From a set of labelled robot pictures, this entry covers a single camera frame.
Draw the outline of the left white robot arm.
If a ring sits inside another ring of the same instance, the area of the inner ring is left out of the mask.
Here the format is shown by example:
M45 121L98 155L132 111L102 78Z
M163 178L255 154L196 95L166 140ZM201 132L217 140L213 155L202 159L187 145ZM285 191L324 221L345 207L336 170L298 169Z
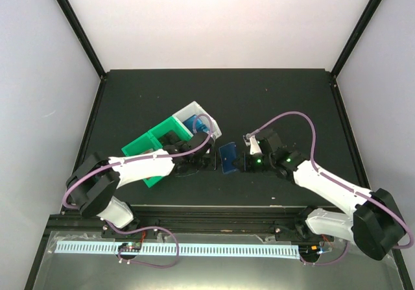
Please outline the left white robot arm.
M115 192L132 182L179 175L205 167L211 156L215 137L197 132L182 139L170 130L155 139L155 149L127 157L102 158L92 154L66 182L63 197L66 208L76 209L84 218L97 216L116 227L124 237L138 233L139 221L127 202Z

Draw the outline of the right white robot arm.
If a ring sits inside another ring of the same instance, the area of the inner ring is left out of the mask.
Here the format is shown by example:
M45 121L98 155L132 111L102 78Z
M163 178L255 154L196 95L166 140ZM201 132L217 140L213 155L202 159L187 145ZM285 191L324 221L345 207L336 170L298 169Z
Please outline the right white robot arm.
M244 173L270 171L308 189L338 208L337 212L308 207L294 230L302 240L325 235L346 240L373 260L382 260L409 234L393 196L384 189L371 191L339 178L299 151L284 145L266 128L248 138L248 150L232 164Z

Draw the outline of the blue card holder wallet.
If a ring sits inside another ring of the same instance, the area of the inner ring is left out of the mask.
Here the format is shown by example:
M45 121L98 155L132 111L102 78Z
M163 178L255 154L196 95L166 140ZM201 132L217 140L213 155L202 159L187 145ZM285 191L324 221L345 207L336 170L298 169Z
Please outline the blue card holder wallet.
M229 142L219 148L222 173L228 175L239 171L234 164L238 158L237 145L235 142Z

